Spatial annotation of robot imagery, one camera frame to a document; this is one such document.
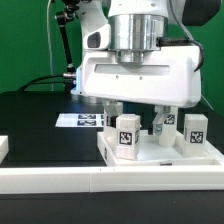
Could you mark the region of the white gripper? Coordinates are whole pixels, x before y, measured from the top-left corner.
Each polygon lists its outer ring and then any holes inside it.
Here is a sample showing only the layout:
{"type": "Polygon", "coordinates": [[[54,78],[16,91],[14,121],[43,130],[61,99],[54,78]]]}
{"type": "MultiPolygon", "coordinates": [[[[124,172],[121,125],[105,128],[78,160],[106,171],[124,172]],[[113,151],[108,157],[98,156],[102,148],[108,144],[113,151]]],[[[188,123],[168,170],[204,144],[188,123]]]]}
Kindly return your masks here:
{"type": "Polygon", "coordinates": [[[163,47],[148,52],[141,64],[118,63],[108,51],[88,53],[82,63],[82,93],[104,99],[104,123],[116,127],[123,113],[121,101],[156,105],[148,133],[159,136],[170,106],[193,107],[201,99],[201,77],[196,46],[163,47]]]}

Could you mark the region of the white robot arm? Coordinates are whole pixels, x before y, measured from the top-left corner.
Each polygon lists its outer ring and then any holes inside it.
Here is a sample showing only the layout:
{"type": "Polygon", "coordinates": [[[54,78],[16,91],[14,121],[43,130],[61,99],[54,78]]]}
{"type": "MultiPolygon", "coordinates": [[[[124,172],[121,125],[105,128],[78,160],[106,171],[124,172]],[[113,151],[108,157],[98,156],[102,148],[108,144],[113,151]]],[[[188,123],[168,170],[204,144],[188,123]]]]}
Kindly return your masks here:
{"type": "Polygon", "coordinates": [[[222,0],[81,0],[83,58],[74,94],[153,104],[153,133],[173,107],[201,99],[204,52],[187,30],[202,26],[222,0]]]}

